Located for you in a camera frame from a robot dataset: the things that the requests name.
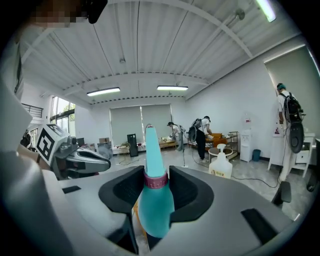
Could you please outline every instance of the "person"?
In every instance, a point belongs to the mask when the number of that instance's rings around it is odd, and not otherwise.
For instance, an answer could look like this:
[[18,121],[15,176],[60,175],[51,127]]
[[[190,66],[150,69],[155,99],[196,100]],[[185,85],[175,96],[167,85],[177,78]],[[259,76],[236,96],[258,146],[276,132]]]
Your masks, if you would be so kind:
[[279,123],[283,126],[283,135],[284,135],[284,155],[282,163],[282,171],[279,176],[280,181],[285,181],[292,166],[296,161],[296,154],[292,152],[289,141],[290,133],[290,124],[287,122],[284,113],[285,99],[290,95],[286,89],[286,86],[283,83],[279,83],[276,87],[278,91],[277,101],[278,101],[278,117]]
[[29,149],[31,147],[31,136],[28,133],[28,130],[25,131],[20,144],[25,148]]
[[178,147],[175,151],[181,151],[183,149],[184,146],[184,137],[183,137],[183,133],[181,131],[181,128],[179,125],[176,125],[173,122],[168,122],[167,126],[171,127],[173,129],[173,133],[171,135],[171,137],[176,138],[178,137],[177,141],[178,141]]
[[[6,95],[14,94],[20,101],[23,93],[24,80],[23,69],[20,54],[20,37],[23,31],[29,25],[36,25],[43,28],[47,27],[66,27],[70,22],[76,21],[77,17],[83,17],[81,12],[82,1],[81,0],[43,0],[35,8],[31,17],[16,31],[7,43],[6,48],[3,50],[0,59],[0,86],[6,86],[9,91]],[[13,134],[13,137],[8,139],[11,144],[16,141],[16,137],[20,137],[20,134]],[[4,145],[6,150],[13,150],[14,145]],[[50,170],[50,166],[40,157],[36,152],[28,150],[21,144],[18,145],[16,150],[19,155],[33,159],[38,163],[40,168],[44,170]],[[65,161],[59,161],[59,169],[65,169]]]
[[205,116],[203,119],[201,119],[201,126],[199,129],[196,131],[196,144],[197,144],[197,149],[198,149],[198,154],[200,157],[200,162],[205,163],[208,162],[208,160],[205,159],[205,152],[206,152],[206,135],[205,131],[208,134],[211,134],[210,130],[210,118],[209,116]]

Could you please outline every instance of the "ceiling light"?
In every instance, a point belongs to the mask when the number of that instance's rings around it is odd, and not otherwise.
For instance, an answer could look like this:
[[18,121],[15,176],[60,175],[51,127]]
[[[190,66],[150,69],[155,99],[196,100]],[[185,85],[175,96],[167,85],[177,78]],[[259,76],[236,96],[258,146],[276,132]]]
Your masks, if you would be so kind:
[[276,19],[274,10],[272,9],[268,0],[256,0],[268,22],[273,22]]
[[159,91],[186,91],[186,90],[188,90],[188,87],[187,86],[158,85],[157,89]]
[[97,96],[97,95],[101,95],[101,94],[110,94],[110,93],[116,93],[116,92],[120,92],[119,87],[90,91],[90,92],[87,92],[86,95],[92,97],[92,96]]

